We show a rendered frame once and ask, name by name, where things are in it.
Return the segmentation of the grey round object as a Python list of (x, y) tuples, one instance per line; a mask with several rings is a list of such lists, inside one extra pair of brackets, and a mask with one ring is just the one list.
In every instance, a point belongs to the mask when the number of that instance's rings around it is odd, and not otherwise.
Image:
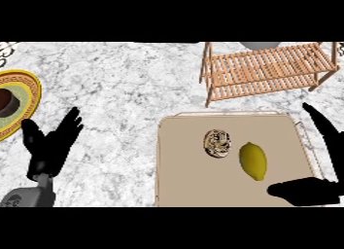
[(279, 42), (242, 42), (242, 46), (251, 51), (275, 49)]

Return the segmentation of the dark brown cupcake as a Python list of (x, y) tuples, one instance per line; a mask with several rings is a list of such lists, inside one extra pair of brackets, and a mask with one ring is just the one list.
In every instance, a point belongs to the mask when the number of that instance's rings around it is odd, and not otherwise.
[(20, 107), (20, 101), (7, 89), (0, 89), (0, 118), (7, 118)]

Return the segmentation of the yellow patterned plate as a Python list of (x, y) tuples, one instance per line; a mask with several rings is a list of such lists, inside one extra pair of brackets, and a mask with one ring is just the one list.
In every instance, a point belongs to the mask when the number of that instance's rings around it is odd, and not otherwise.
[(20, 69), (0, 72), (0, 141), (29, 119), (41, 98), (41, 85), (32, 73)]

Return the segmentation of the wooden tiered shelf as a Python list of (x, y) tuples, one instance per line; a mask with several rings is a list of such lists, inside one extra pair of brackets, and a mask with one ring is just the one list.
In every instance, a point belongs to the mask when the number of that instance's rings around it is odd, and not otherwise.
[(326, 55), (320, 42), (250, 52), (213, 55), (204, 46), (199, 82), (207, 84), (207, 102), (307, 88), (313, 91), (340, 69), (337, 45)]

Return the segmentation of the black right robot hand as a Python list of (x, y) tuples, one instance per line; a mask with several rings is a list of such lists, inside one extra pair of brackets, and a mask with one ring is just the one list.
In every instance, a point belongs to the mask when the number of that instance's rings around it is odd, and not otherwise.
[(325, 142), (337, 182), (316, 177), (295, 179), (267, 187), (270, 196), (285, 199), (294, 206), (338, 204), (344, 196), (344, 131), (338, 131), (325, 115), (307, 103), (303, 108), (310, 114)]

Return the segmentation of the beige tray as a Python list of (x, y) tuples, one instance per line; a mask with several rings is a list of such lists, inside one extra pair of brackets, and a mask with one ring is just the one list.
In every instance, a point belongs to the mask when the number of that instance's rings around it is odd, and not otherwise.
[[(221, 159), (204, 149), (210, 130), (229, 134), (230, 150)], [(267, 173), (254, 180), (239, 164), (247, 143), (261, 147)], [(282, 206), (288, 202), (267, 194), (269, 185), (294, 179), (323, 177), (310, 160), (304, 126), (281, 114), (204, 113), (168, 116), (158, 127), (155, 203), (165, 206)]]

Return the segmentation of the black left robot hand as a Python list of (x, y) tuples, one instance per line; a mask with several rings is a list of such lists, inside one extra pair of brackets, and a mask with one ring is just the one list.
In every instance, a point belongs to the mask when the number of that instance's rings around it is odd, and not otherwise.
[(38, 179), (41, 173), (56, 177), (63, 168), (74, 142), (83, 130), (80, 110), (72, 107), (57, 128), (44, 134), (35, 121), (22, 120), (23, 144), (31, 153), (26, 178)]

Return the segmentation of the brown speckled cookie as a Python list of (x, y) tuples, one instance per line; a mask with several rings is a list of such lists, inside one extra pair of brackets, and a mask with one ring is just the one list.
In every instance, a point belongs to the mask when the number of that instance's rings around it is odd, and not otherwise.
[(230, 137), (226, 131), (213, 129), (204, 137), (204, 149), (207, 154), (221, 159), (227, 156), (230, 149)]

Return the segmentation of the yellow lemon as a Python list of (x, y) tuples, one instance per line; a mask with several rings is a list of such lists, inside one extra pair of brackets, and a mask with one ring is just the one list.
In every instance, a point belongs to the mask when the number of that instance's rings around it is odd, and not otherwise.
[(242, 170), (255, 181), (263, 181), (267, 173), (267, 157), (258, 145), (248, 142), (239, 149)]

